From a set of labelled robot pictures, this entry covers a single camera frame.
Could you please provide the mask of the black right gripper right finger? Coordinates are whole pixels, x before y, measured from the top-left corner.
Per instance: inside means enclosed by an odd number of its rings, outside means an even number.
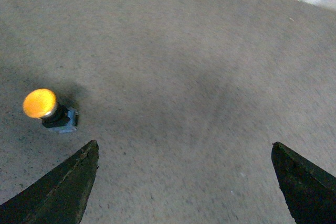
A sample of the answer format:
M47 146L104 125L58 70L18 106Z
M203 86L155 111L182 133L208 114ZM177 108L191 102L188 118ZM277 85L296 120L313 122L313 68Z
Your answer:
M295 223L335 223L335 177L275 142L272 164Z

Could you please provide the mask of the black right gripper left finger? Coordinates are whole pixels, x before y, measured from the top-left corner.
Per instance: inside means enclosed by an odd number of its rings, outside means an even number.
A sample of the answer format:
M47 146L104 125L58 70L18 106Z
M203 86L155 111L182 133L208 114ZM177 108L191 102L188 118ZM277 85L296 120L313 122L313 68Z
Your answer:
M1 223L80 223L95 182L99 146L91 140L1 205Z

